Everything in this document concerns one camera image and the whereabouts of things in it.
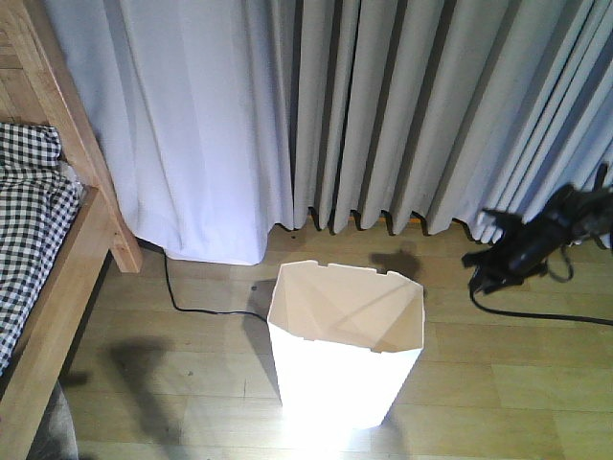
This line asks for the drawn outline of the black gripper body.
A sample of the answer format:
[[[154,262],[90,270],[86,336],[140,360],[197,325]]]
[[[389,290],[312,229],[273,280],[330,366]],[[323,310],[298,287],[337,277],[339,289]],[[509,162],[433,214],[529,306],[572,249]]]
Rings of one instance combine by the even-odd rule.
[[[491,264],[504,276],[544,274],[546,260],[565,242],[565,228],[552,220],[532,220],[492,248]]]

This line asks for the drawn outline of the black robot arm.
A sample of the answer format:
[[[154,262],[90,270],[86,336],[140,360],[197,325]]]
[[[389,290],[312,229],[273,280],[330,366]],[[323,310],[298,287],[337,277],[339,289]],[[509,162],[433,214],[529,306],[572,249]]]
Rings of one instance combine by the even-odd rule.
[[[599,165],[595,184],[581,191],[568,183],[556,190],[531,220],[485,208],[493,224],[502,230],[493,247],[462,257],[475,271],[468,283],[472,293],[493,293],[520,286],[528,277],[548,272],[547,258],[557,249],[590,237],[612,234],[612,187],[604,184],[608,165]]]

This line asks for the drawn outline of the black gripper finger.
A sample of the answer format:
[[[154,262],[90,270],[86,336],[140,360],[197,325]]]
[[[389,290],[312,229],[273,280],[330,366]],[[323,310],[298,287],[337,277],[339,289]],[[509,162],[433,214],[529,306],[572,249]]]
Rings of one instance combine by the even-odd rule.
[[[468,283],[469,292],[471,294],[482,292],[484,294],[491,294],[503,287],[501,283],[497,283],[495,280],[489,278],[477,279],[473,278]]]
[[[464,268],[496,266],[496,253],[492,249],[466,253],[461,262]]]

